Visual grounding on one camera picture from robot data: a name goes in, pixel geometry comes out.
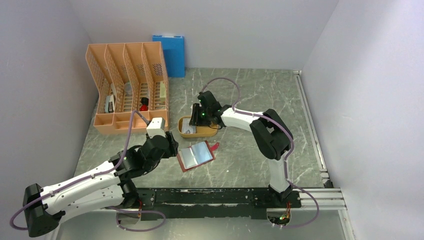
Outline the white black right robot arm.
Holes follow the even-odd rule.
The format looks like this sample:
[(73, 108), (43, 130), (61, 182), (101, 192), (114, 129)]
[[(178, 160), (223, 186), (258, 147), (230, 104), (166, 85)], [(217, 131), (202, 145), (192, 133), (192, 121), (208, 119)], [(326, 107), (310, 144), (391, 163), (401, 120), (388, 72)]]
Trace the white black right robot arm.
[(252, 133), (259, 151), (267, 158), (270, 202), (275, 207), (287, 203), (293, 190), (287, 170), (293, 134), (276, 111), (250, 112), (228, 104), (221, 105), (210, 91), (200, 92), (197, 99), (199, 103), (192, 106), (190, 124), (202, 127), (216, 125), (219, 129), (233, 127)]

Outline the red leather card holder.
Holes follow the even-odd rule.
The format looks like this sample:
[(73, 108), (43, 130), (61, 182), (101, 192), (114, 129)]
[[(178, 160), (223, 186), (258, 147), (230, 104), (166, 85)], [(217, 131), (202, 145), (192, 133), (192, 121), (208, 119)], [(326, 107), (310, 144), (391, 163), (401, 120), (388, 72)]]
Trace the red leather card holder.
[(183, 173), (213, 161), (216, 157), (214, 151), (220, 143), (210, 145), (207, 140), (196, 143), (178, 151), (177, 159)]

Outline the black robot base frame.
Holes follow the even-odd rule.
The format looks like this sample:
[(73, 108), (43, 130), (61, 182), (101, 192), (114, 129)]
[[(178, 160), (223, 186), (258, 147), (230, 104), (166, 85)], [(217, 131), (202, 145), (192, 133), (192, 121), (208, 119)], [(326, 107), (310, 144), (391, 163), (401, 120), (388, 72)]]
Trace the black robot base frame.
[(119, 209), (141, 209), (143, 221), (167, 219), (238, 218), (266, 220), (270, 209), (300, 208), (301, 198), (293, 190), (280, 197), (269, 187), (254, 188), (137, 188), (124, 193)]

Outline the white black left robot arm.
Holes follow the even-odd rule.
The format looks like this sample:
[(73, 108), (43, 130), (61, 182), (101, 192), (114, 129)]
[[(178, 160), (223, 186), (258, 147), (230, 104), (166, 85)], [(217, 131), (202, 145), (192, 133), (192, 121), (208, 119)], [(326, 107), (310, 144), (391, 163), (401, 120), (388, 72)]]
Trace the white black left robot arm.
[(170, 131), (147, 136), (142, 145), (128, 147), (96, 168), (50, 186), (34, 183), (24, 192), (23, 213), (28, 235), (40, 237), (59, 224), (93, 210), (141, 206), (133, 182), (153, 171), (162, 159), (175, 157), (179, 143)]

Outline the yellow oval tray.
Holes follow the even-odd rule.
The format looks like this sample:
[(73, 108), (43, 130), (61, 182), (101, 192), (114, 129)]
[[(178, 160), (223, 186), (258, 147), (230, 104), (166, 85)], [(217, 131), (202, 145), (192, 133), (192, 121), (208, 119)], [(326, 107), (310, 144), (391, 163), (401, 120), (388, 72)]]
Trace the yellow oval tray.
[(196, 133), (194, 134), (183, 134), (181, 132), (182, 125), (188, 125), (190, 121), (190, 116), (183, 116), (178, 121), (178, 132), (183, 138), (206, 138), (213, 137), (217, 134), (218, 130), (208, 126), (195, 126)]

